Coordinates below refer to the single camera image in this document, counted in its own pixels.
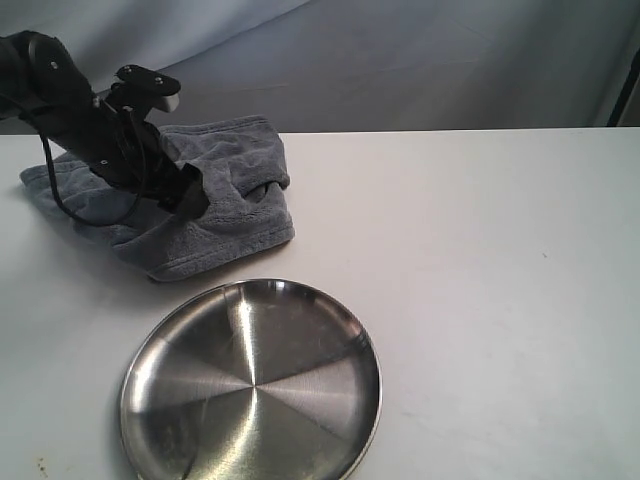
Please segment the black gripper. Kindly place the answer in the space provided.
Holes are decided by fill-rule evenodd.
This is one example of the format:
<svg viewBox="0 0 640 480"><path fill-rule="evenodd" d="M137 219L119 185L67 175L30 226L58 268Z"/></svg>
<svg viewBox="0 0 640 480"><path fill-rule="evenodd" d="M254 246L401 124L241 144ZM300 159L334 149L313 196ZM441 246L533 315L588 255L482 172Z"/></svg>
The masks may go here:
<svg viewBox="0 0 640 480"><path fill-rule="evenodd" d="M203 174L185 163L182 168L163 151L158 129L146 121L153 109L165 110L156 97L95 98L77 107L41 104L37 125L67 155L51 161L56 184L74 159L109 186L152 200L179 200L176 213L200 218L208 209Z"/></svg>

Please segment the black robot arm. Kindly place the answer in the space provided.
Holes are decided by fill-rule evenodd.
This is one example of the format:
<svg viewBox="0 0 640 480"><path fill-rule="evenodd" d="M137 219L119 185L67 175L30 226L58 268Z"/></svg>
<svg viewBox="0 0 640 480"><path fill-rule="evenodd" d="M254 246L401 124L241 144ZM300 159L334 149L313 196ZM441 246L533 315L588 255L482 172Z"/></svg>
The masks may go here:
<svg viewBox="0 0 640 480"><path fill-rule="evenodd" d="M129 64L101 97L57 38L22 31L1 40L3 119L20 119L46 153L59 145L109 186L195 219L209 206L203 175L171 160L146 120L153 109L173 111L180 89L172 77Z"/></svg>

